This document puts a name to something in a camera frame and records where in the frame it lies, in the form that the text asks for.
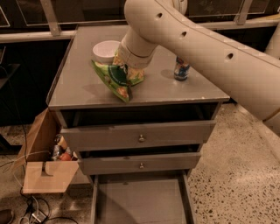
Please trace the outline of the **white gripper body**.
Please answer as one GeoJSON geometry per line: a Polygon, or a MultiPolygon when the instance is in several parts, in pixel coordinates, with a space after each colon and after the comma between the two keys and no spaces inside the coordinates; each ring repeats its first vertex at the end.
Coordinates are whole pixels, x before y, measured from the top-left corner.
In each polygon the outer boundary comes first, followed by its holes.
{"type": "Polygon", "coordinates": [[[151,63],[157,46],[128,29],[119,45],[118,54],[129,67],[144,69],[151,63]]]}

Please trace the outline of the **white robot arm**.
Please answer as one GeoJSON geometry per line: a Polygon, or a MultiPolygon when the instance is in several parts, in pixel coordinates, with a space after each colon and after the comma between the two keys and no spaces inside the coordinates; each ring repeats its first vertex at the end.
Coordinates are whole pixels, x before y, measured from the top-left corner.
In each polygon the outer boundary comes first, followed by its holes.
{"type": "Polygon", "coordinates": [[[162,46],[280,134],[280,60],[208,30],[167,0],[126,0],[129,31],[119,46],[126,65],[146,68],[162,46]]]}

